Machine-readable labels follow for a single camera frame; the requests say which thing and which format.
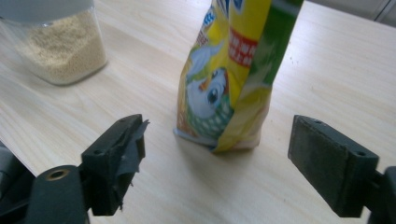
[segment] screw hole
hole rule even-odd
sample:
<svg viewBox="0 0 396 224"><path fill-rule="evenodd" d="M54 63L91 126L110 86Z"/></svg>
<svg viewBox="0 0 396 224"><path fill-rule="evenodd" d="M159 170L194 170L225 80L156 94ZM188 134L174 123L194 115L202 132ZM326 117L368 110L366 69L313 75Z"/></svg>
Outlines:
<svg viewBox="0 0 396 224"><path fill-rule="evenodd" d="M54 180L59 180L64 178L69 174L69 170L56 170L47 175L47 180L48 181L54 181Z"/></svg>

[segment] white cabinet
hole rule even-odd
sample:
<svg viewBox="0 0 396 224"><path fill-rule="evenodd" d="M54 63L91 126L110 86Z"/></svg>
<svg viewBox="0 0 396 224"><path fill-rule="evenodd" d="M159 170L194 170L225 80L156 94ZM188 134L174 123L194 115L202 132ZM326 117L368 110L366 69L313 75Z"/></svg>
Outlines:
<svg viewBox="0 0 396 224"><path fill-rule="evenodd" d="M396 27L396 0L391 0L378 16L377 21Z"/></svg>
<svg viewBox="0 0 396 224"><path fill-rule="evenodd" d="M309 0L396 27L396 0Z"/></svg>
<svg viewBox="0 0 396 224"><path fill-rule="evenodd" d="M390 0L310 0L374 21Z"/></svg>

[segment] grain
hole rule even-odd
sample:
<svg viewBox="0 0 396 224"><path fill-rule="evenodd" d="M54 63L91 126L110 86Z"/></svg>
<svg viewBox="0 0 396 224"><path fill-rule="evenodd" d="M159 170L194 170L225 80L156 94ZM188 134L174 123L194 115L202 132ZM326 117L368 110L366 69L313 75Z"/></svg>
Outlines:
<svg viewBox="0 0 396 224"><path fill-rule="evenodd" d="M20 52L33 73L56 85L76 82L106 63L90 11L31 29Z"/></svg>

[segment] light wood tabletop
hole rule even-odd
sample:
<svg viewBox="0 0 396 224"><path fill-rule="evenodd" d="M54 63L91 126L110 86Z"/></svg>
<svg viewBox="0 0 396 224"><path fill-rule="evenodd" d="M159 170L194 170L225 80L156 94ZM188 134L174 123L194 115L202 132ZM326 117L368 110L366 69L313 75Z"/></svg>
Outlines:
<svg viewBox="0 0 396 224"><path fill-rule="evenodd" d="M95 1L108 64L75 85L30 74L0 33L0 140L35 174L142 114L147 157L114 217L92 223L366 223L340 218L288 159L296 114L396 165L396 30L305 2L258 147L212 154L173 134L179 76L210 0Z"/></svg>

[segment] red label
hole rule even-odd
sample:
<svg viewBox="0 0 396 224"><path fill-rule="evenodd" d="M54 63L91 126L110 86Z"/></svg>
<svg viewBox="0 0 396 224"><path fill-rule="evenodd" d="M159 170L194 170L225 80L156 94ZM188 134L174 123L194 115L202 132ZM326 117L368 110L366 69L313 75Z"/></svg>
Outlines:
<svg viewBox="0 0 396 224"><path fill-rule="evenodd" d="M248 39L230 28L228 55L242 66L250 67L258 42Z"/></svg>

